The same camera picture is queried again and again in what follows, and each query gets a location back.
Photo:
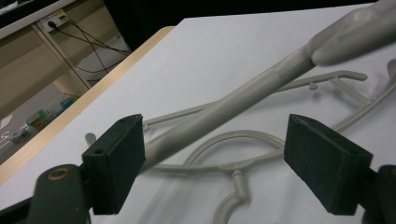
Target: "white table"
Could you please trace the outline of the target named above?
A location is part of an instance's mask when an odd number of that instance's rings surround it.
[[[101,135],[116,120],[141,113],[152,119],[206,104],[236,89],[261,71],[304,45],[354,7],[240,16],[186,19],[134,67],[70,122],[34,158],[0,186],[0,209],[32,196],[35,179],[52,166],[81,164],[85,133]],[[337,70],[362,72],[364,82],[348,82],[372,97],[388,80],[387,62],[396,46],[348,63],[315,68],[304,77]],[[396,153],[396,93],[342,134],[375,156],[372,169],[394,164]],[[318,119],[328,126],[357,106],[329,83],[316,91],[307,87],[271,95],[205,138],[166,160],[182,163],[208,137],[232,130],[257,130],[285,139],[290,113]],[[149,130],[146,141],[179,123]],[[210,164],[261,155],[271,149],[260,142],[231,141],[213,147],[199,162]],[[229,223],[360,223],[354,217],[328,214],[306,184],[282,160],[247,172],[251,199],[235,209]],[[92,217],[97,223],[212,223],[221,200],[233,192],[231,178],[222,174],[167,175],[148,171],[134,182],[121,212]]]

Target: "electrical outlet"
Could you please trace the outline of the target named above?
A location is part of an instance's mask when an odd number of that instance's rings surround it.
[[[65,19],[61,20],[62,16],[66,16],[66,13],[64,13],[62,9],[59,9],[56,12],[53,12],[47,17],[41,19],[40,23],[44,26],[47,32],[50,32],[53,30],[53,28],[49,27],[49,21],[53,21],[57,27],[67,22]]]

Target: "white tabletop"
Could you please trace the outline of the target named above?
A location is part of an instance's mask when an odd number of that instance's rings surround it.
[[[32,196],[35,179],[52,166],[81,164],[85,133],[100,136],[116,120],[140,113],[144,119],[218,100],[283,59],[354,7],[186,19],[119,81],[89,105],[45,148],[0,186],[0,209]],[[315,68],[312,77],[337,70],[368,75],[347,81],[373,98],[388,81],[387,63],[396,46],[336,66]],[[394,164],[396,94],[342,134],[374,154],[372,169]],[[181,164],[199,144],[219,133],[256,130],[285,139],[290,113],[332,126],[359,108],[329,82],[276,93],[217,128],[164,163]],[[152,127],[148,141],[179,123]],[[202,164],[255,157],[272,150],[260,142],[230,141],[213,147]],[[306,184],[279,158],[246,172],[250,200],[237,207],[229,223],[360,223],[328,214]],[[92,217],[93,223],[212,223],[221,200],[233,192],[224,174],[168,175],[148,171],[134,182],[116,216]]]

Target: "gray plastic tube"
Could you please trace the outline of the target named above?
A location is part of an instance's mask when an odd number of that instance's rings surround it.
[[[147,142],[147,160],[140,172],[177,153],[314,67],[306,46],[296,50],[216,104]]]

